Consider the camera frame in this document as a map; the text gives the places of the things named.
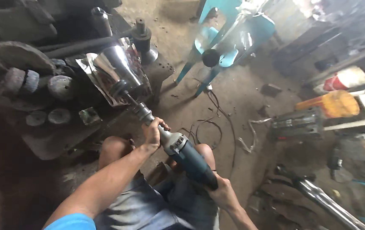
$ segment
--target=forearm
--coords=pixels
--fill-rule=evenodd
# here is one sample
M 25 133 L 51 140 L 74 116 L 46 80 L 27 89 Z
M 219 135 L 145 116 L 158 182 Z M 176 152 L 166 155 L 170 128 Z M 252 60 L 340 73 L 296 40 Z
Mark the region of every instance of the forearm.
M 229 216 L 234 221 L 238 230 L 258 230 L 254 223 L 249 218 L 245 209 L 239 205 L 235 205 L 230 210 L 227 210 Z
M 90 218 L 97 216 L 113 203 L 153 152 L 152 148 L 143 144 L 99 170 L 59 205 L 45 227 L 73 213 L 83 213 Z

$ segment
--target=knee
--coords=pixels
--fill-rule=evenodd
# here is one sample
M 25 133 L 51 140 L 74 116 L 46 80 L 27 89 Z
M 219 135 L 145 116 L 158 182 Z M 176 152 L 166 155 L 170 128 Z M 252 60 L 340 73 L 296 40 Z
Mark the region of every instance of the knee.
M 209 147 L 208 144 L 197 144 L 195 145 L 195 149 L 204 157 L 206 163 L 211 167 L 211 169 L 215 170 L 215 158 L 211 147 Z
M 129 154 L 132 150 L 133 147 L 127 140 L 114 136 L 108 137 L 104 140 L 101 148 L 100 165 L 106 166 Z
M 197 144 L 195 145 L 195 149 L 200 153 L 201 155 L 208 155 L 212 154 L 212 149 L 209 147 L 208 144 Z
M 123 151 L 129 147 L 129 142 L 123 138 L 111 136 L 104 140 L 101 153 Z

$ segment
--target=denim shorts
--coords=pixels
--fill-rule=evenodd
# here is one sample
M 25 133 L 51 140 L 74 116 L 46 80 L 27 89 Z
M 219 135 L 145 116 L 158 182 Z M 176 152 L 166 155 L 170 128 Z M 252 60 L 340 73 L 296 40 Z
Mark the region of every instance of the denim shorts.
M 170 185 L 166 194 L 158 192 Z M 185 175 L 172 175 L 154 188 L 141 176 L 94 222 L 97 230 L 218 230 L 218 212 L 207 191 Z

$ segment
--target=blue sleeve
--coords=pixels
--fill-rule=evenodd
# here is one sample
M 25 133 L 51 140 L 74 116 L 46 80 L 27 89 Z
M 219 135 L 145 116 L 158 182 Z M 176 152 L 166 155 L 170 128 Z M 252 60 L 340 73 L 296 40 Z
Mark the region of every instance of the blue sleeve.
M 96 225 L 90 217 L 75 213 L 55 220 L 45 230 L 96 230 Z

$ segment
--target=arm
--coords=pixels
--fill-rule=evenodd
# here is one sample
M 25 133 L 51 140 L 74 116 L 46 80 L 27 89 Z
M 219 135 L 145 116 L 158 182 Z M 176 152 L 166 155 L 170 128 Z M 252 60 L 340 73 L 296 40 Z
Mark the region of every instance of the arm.
M 55 220 L 74 213 L 85 214 L 93 219 L 110 206 L 144 162 L 159 148 L 159 124 L 169 130 L 164 121 L 159 118 L 155 118 L 149 127 L 143 125 L 146 142 L 83 182 L 57 207 L 44 228 Z
M 215 191 L 207 189 L 210 197 L 220 208 L 228 212 L 239 230 L 258 230 L 246 214 L 245 209 L 239 204 L 231 182 L 216 173 L 215 176 L 218 181 L 218 189 Z

